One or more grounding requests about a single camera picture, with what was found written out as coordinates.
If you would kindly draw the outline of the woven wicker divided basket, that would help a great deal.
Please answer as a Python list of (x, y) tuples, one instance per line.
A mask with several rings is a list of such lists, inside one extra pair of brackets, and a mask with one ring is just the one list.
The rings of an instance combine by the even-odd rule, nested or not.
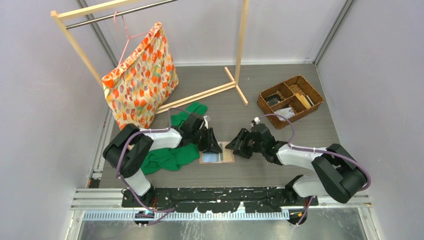
[[(306, 109), (295, 97), (295, 93), (307, 97), (308, 100), (313, 103), (313, 106), (310, 109)], [(269, 106), (264, 98), (274, 94), (280, 95), (282, 101), (276, 105)], [(295, 116), (289, 118), (289, 120), (293, 123), (316, 111), (323, 102), (324, 98), (315, 87), (313, 87), (302, 75), (296, 75), (260, 92), (256, 103), (264, 114), (271, 114), (267, 118), (270, 123), (279, 130), (288, 126), (289, 123), (287, 121), (281, 121), (277, 116), (273, 115), (275, 111), (285, 107), (292, 107)]]

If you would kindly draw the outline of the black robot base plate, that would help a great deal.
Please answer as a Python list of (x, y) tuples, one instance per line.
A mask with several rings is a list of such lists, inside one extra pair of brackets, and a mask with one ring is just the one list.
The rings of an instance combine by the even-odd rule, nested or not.
[(146, 205), (157, 211), (193, 213), (208, 211), (234, 213), (244, 207), (247, 213), (276, 213), (282, 207), (304, 209), (315, 207), (318, 200), (295, 196), (283, 187), (156, 187), (136, 199), (129, 189), (121, 190), (123, 208), (141, 208)]

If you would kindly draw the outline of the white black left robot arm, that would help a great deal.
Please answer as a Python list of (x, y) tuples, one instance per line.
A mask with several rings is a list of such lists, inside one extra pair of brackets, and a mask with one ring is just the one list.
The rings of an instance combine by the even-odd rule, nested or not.
[(179, 149), (194, 144), (202, 153), (221, 154), (209, 118), (189, 113), (182, 123), (164, 129), (145, 129), (127, 124), (104, 148), (102, 157), (117, 171), (118, 176), (134, 192), (134, 200), (141, 207), (153, 202), (153, 186), (141, 167), (149, 152)]

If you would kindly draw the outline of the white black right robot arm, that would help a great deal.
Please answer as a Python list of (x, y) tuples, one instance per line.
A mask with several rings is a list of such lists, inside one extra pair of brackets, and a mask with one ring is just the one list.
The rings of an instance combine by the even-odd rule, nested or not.
[(263, 123), (254, 124), (250, 130), (242, 128), (226, 149), (245, 159), (259, 153), (272, 164), (314, 171), (314, 175), (297, 176), (285, 186), (285, 198), (291, 205), (320, 195), (345, 204), (370, 185), (369, 175), (341, 145), (312, 148), (276, 140)]

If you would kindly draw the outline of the orange credit card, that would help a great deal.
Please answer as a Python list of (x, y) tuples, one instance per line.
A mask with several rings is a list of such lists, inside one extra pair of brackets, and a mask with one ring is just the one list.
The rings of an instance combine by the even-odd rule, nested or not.
[(294, 95), (306, 109), (309, 109), (310, 107), (309, 102), (306, 100), (306, 98), (303, 95), (299, 93), (295, 93)]

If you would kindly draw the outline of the gold striped credit card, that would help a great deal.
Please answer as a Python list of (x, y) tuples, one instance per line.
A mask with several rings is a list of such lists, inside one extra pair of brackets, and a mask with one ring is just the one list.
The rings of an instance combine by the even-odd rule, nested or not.
[(310, 109), (314, 104), (313, 103), (311, 103), (310, 101), (309, 101), (309, 99), (306, 97), (306, 96), (304, 96), (304, 95), (300, 95), (299, 96), (299, 100), (300, 100), (300, 102), (302, 103), (302, 105), (306, 108), (306, 109)]

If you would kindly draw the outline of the pink leather card holder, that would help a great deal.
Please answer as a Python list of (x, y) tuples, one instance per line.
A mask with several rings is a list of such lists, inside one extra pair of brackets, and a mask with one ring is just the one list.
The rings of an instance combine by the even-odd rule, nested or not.
[(200, 164), (231, 164), (235, 162), (235, 155), (230, 149), (226, 149), (229, 141), (219, 141), (218, 145), (222, 149), (221, 153), (206, 152), (200, 153)]

